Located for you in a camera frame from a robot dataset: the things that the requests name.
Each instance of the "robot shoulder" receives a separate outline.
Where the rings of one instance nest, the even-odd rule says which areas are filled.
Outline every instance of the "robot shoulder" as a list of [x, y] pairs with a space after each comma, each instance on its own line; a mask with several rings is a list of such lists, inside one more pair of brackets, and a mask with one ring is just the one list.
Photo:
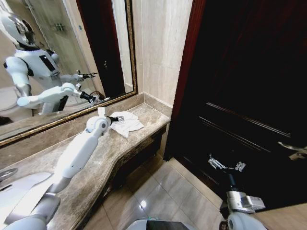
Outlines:
[[32, 76], [32, 72], [29, 69], [28, 64], [19, 57], [6, 58], [4, 67], [8, 72], [24, 72], [25, 74]]

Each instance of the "door handle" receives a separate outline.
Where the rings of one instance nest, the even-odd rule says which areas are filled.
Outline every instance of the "door handle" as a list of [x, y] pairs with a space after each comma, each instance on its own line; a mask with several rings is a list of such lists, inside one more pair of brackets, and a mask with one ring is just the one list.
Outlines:
[[286, 149], [297, 151], [297, 153], [295, 153], [294, 155], [289, 156], [290, 159], [292, 159], [292, 160], [296, 160], [297, 157], [303, 157], [303, 158], [307, 157], [307, 149], [305, 149], [305, 148], [300, 148], [300, 147], [295, 147], [295, 146], [288, 145], [288, 144], [283, 144], [280, 141], [278, 141], [278, 144], [280, 144], [281, 146], [283, 146]]

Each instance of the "bathroom counter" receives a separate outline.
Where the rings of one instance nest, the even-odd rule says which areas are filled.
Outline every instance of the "bathroom counter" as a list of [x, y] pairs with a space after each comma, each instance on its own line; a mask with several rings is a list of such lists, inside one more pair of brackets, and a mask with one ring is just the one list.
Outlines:
[[[147, 104], [140, 104], [128, 111], [137, 115], [145, 127], [130, 132], [128, 138], [112, 129], [99, 138], [98, 146], [85, 168], [73, 177], [66, 189], [57, 194], [61, 198], [61, 204], [48, 224], [49, 230], [77, 228], [101, 192], [106, 190], [109, 178], [114, 176], [122, 164], [137, 154], [135, 149], [140, 148], [155, 133], [165, 132], [169, 118]], [[52, 173], [59, 156], [73, 138], [5, 168], [18, 168], [18, 172], [2, 185], [33, 173]]]

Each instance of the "floor tile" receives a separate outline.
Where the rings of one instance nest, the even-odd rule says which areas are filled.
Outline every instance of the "floor tile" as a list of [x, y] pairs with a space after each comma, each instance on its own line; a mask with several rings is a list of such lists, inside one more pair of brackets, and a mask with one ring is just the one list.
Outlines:
[[218, 214], [211, 229], [212, 230], [219, 230], [221, 221], [225, 221], [225, 220], [224, 220], [222, 214]]
[[171, 220], [179, 208], [161, 185], [158, 185], [141, 205], [148, 216], [162, 220]]
[[84, 230], [113, 230], [103, 206], [91, 217]]
[[193, 186], [175, 169], [171, 169], [160, 184], [179, 206], [193, 188]]
[[127, 185], [112, 191], [103, 203], [114, 229], [123, 227], [125, 222], [132, 218], [133, 212], [139, 208], [139, 205]]
[[201, 182], [196, 176], [194, 176], [187, 168], [185, 168], [175, 158], [172, 158], [169, 162], [174, 169], [176, 169], [183, 177], [185, 177], [198, 191], [200, 191], [208, 200], [211, 201], [218, 209], [222, 204], [222, 199], [215, 194], [208, 186]]
[[158, 182], [143, 166], [140, 166], [127, 177], [127, 185], [137, 200], [141, 202], [157, 187]]
[[195, 230], [198, 230], [198, 228], [195, 226], [195, 224], [187, 217], [187, 215], [181, 210], [178, 209], [178, 211], [175, 213], [172, 221], [178, 221], [185, 224], [189, 224], [190, 226], [194, 227]]
[[126, 219], [120, 219], [113, 225], [114, 230], [125, 230], [130, 224], [138, 219], [147, 219], [147, 215], [141, 207], [135, 208], [131, 213], [128, 213]]
[[192, 188], [181, 207], [199, 229], [211, 229], [219, 210], [197, 189]]
[[160, 183], [163, 178], [172, 170], [172, 167], [158, 154], [146, 161], [144, 163], [144, 167], [148, 172], [150, 172], [150, 174], [157, 180], [158, 183]]

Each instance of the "white towel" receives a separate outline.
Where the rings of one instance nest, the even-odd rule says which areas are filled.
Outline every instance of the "white towel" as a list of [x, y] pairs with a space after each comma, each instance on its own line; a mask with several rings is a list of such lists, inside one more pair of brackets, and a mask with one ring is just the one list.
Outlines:
[[110, 126], [111, 129], [117, 131], [119, 134], [123, 135], [125, 138], [128, 137], [129, 131], [139, 130], [143, 128], [144, 125], [139, 121], [138, 116], [129, 113], [127, 111], [123, 112], [114, 112], [111, 115], [112, 117], [123, 116], [124, 121], [122, 122], [113, 122]]

